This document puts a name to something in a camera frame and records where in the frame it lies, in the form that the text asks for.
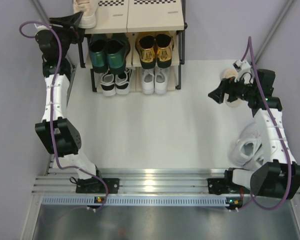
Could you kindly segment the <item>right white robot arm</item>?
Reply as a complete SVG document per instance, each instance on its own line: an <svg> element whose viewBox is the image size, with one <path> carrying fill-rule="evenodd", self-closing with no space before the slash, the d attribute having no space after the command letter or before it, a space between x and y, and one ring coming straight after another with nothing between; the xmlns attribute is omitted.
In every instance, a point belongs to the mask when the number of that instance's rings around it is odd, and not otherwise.
<svg viewBox="0 0 300 240"><path fill-rule="evenodd" d="M208 94L218 104L246 101L253 117L231 151L236 167L224 172L223 186L230 193L242 187L254 196L290 200L300 188L300 165L289 149L281 101L272 95L276 74L258 69L257 75L228 68L219 86Z"/></svg>

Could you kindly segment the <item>black white sneaker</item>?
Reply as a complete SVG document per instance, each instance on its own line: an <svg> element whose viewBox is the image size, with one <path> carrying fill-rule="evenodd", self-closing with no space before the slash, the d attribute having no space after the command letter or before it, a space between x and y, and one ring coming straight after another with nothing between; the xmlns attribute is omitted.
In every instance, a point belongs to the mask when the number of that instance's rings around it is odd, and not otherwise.
<svg viewBox="0 0 300 240"><path fill-rule="evenodd" d="M112 97L116 94L115 76L108 70L100 78L102 94L106 97Z"/></svg>
<svg viewBox="0 0 300 240"><path fill-rule="evenodd" d="M118 95L127 95L131 88L131 76L133 71L127 68L123 73L115 76L115 87Z"/></svg>

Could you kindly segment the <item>white chunky sneaker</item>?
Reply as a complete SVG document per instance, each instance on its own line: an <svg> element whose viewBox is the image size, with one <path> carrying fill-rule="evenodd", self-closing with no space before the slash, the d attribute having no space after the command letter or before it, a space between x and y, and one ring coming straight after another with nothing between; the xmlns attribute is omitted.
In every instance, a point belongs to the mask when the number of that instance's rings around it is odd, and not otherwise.
<svg viewBox="0 0 300 240"><path fill-rule="evenodd" d="M245 167L250 171L258 170L264 164L264 151L260 148L251 160L245 165Z"/></svg>
<svg viewBox="0 0 300 240"><path fill-rule="evenodd" d="M261 145L262 140L257 124L252 122L241 132L230 153L230 160L237 166L244 166L252 160Z"/></svg>

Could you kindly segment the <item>gold loafer one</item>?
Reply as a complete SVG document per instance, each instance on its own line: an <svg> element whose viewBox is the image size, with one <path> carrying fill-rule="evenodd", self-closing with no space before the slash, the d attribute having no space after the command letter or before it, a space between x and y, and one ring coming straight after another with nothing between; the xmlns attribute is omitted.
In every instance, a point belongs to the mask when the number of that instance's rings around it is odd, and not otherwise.
<svg viewBox="0 0 300 240"><path fill-rule="evenodd" d="M174 39L169 32L159 32L155 36L156 61L161 69L169 68L172 64Z"/></svg>
<svg viewBox="0 0 300 240"><path fill-rule="evenodd" d="M140 32L135 41L135 49L139 55L141 67L145 70L154 69L156 65L155 34Z"/></svg>

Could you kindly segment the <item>beige sneaker one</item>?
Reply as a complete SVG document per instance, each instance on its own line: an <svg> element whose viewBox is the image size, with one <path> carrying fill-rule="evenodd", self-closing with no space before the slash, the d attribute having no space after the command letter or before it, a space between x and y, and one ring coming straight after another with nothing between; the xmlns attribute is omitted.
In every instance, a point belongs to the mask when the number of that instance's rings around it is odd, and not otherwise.
<svg viewBox="0 0 300 240"><path fill-rule="evenodd" d="M237 71L232 68L226 68L223 71L223 73L221 74L222 79L228 79L228 78L232 78L232 77L236 78L237 76L238 76ZM229 94L225 93L224 94L224 102L231 108L237 108L242 103L241 99L237 99L233 102L229 102L228 99L229 99Z"/></svg>
<svg viewBox="0 0 300 240"><path fill-rule="evenodd" d="M98 0L74 0L73 12L82 12L79 27L83 29L94 28L97 24L96 11L99 7Z"/></svg>

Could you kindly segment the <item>green pointed shoe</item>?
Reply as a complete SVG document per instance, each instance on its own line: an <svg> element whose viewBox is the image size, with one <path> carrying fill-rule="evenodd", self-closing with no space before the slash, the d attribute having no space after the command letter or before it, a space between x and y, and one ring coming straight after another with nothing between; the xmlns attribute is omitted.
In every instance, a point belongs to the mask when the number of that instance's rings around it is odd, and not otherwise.
<svg viewBox="0 0 300 240"><path fill-rule="evenodd" d="M106 59L110 72L114 75L122 74L126 69L126 58L131 46L125 33L114 33L107 40Z"/></svg>
<svg viewBox="0 0 300 240"><path fill-rule="evenodd" d="M108 70L107 41L106 34L93 34L88 45L92 69L98 74L105 73Z"/></svg>

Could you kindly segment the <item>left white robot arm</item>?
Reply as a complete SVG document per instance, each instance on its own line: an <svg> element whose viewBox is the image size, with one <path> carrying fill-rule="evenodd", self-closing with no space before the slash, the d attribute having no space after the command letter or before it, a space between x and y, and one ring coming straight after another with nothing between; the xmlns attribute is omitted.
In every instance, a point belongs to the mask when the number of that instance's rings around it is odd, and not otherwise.
<svg viewBox="0 0 300 240"><path fill-rule="evenodd" d="M35 35L42 52L42 71L46 84L46 100L41 122L35 132L61 170L73 169L77 177L70 182L78 194L116 194L119 178L104 178L97 166L83 153L79 131L67 118L68 89L72 67L66 55L71 44L82 42L80 27L83 13L49 19L49 24Z"/></svg>

